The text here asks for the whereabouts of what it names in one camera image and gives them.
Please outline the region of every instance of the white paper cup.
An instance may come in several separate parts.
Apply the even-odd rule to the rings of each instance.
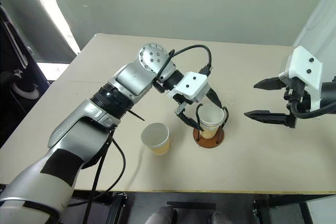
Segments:
[[[212,138],[216,134],[219,126],[223,123],[225,112],[218,106],[208,103],[201,106],[198,110],[198,116],[202,129],[200,134],[204,138]]]
[[[169,129],[163,123],[152,123],[142,131],[141,141],[156,155],[163,155],[170,147]]]

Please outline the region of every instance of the floor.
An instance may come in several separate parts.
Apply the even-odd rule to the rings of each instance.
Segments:
[[[233,224],[258,224],[252,208],[254,199],[264,195],[220,194],[220,193],[129,193],[119,224],[144,224],[148,217],[168,201],[208,203],[209,210],[177,209],[177,224],[207,224],[208,217],[215,211],[224,213]],[[69,208],[63,215],[62,224],[80,224],[85,205]],[[93,204],[88,223],[106,223],[109,207]],[[272,224],[303,224],[297,205],[272,209]]]

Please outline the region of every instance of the beige table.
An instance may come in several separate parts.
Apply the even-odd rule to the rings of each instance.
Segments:
[[[244,116],[244,112],[254,109],[287,112],[283,90],[257,90],[253,85],[276,76],[282,59],[291,53],[291,47],[104,34],[93,37],[0,150],[0,183],[11,182],[26,166],[42,157],[47,152],[53,129],[121,66],[133,61],[139,48],[148,42],[156,42],[167,50],[195,43],[210,48],[214,69],[209,83],[223,104],[229,105],[226,136],[217,148],[198,147],[192,129],[174,114],[176,102],[152,89],[133,107],[133,111],[146,121],[127,113],[115,133],[127,159],[125,174],[115,190],[336,191],[336,137],[322,127],[322,120],[299,120],[293,130],[262,124]],[[190,50],[174,59],[181,72],[198,71],[206,61],[206,53],[201,49]],[[187,109],[190,116],[194,116],[195,106]],[[336,125],[336,116],[326,119],[329,125]],[[171,149],[163,156],[153,155],[140,141],[142,130],[152,122],[166,123],[171,130]],[[96,168],[79,173],[77,189],[91,188]],[[121,168],[119,152],[115,147],[110,148],[98,189],[109,187]]]

